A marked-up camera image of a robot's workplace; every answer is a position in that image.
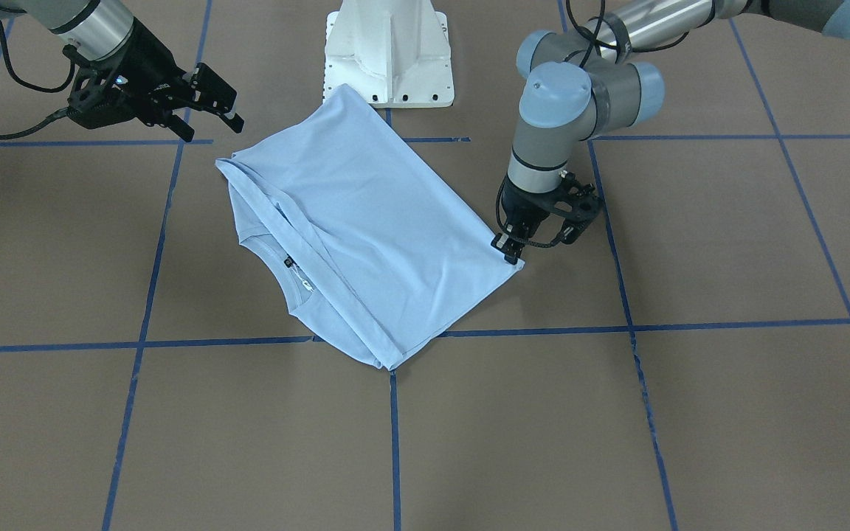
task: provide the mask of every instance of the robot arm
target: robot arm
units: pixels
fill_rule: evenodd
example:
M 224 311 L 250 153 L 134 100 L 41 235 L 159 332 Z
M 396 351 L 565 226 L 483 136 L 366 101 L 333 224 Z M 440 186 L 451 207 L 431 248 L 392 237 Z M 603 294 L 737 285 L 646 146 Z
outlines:
M 661 73 L 651 64 L 625 63 L 631 54 L 742 13 L 850 39 L 850 0 L 635 0 L 578 30 L 536 31 L 523 41 L 516 67 L 527 82 L 498 195 L 506 222 L 493 242 L 508 262 L 515 263 L 526 245 L 575 242 L 601 211 L 593 187 L 580 185 L 566 166 L 577 142 L 660 111 Z M 564 218 L 560 233 L 549 243 L 533 242 L 550 214 Z
M 192 128 L 173 111 L 193 108 L 235 132 L 236 91 L 205 63 L 187 73 L 120 0 L 0 0 L 0 19 L 30 14 L 65 43 L 77 72 L 68 117 L 84 128 L 127 122 L 171 128 L 191 142 Z

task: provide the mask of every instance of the brown floor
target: brown floor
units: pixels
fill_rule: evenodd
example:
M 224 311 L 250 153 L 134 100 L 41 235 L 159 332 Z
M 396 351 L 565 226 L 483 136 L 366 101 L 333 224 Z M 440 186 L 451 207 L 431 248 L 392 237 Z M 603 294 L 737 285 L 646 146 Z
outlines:
M 434 1 L 455 105 L 381 114 L 490 225 L 562 9 Z M 390 375 L 286 315 L 213 167 L 316 110 L 339 1 L 129 4 L 247 126 L 0 142 L 0 529 L 850 529 L 850 41 L 746 15 L 641 57 L 661 114 L 573 158 L 608 216 Z M 62 104 L 0 61 L 0 132 Z

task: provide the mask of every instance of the white mounting base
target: white mounting base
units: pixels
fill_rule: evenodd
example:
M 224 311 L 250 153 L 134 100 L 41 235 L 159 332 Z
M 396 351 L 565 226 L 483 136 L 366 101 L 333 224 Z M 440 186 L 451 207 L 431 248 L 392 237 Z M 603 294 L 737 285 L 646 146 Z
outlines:
M 323 97 L 348 84 L 376 108 L 455 101 L 448 17 L 431 0 L 344 0 L 327 16 Z

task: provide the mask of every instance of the garment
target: garment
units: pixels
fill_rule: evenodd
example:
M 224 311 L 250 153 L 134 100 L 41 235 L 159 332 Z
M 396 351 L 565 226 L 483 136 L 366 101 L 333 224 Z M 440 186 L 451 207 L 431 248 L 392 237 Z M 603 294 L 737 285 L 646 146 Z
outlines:
M 215 165 L 288 312 L 363 363 L 395 369 L 523 268 L 347 85 Z

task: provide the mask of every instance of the light blue cloth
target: light blue cloth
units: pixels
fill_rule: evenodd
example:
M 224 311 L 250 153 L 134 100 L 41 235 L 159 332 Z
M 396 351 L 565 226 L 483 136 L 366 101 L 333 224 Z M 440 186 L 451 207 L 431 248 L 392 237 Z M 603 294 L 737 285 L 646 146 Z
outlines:
M 363 363 L 395 369 L 523 268 L 348 86 L 215 165 L 289 313 Z

